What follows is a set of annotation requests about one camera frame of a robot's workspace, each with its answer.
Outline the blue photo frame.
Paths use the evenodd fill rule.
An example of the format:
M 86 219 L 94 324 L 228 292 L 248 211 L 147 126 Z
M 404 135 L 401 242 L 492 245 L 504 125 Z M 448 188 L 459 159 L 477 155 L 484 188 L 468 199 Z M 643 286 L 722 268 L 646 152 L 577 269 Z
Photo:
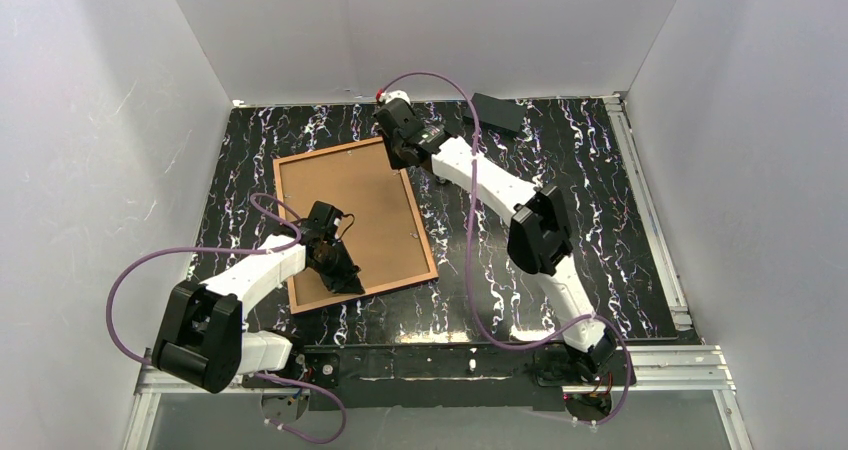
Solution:
M 365 296 L 437 279 L 409 176 L 391 168 L 381 138 L 277 158 L 272 169 L 283 216 L 306 216 L 317 201 L 342 211 L 341 240 Z

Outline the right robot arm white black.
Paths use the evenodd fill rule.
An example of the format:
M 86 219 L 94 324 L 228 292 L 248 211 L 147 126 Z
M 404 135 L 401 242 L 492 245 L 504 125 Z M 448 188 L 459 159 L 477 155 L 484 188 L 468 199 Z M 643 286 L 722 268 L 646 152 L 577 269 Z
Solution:
M 507 254 L 560 319 L 572 372 L 585 380 L 603 374 L 615 336 L 592 316 L 573 258 L 562 190 L 555 184 L 536 187 L 474 153 L 463 138 L 425 124 L 401 91 L 380 95 L 374 116 L 392 168 L 423 168 L 467 191 L 508 224 Z

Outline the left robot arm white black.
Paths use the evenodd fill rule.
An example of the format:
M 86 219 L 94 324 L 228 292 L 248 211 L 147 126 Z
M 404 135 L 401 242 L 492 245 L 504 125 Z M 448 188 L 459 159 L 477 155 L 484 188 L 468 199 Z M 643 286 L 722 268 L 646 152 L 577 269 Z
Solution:
M 236 377 L 286 367 L 295 348 L 279 331 L 251 332 L 247 313 L 272 291 L 306 271 L 333 294 L 361 295 L 363 284 L 342 240 L 347 214 L 317 201 L 309 214 L 283 225 L 224 272 L 178 283 L 168 299 L 151 352 L 153 366 L 210 393 Z

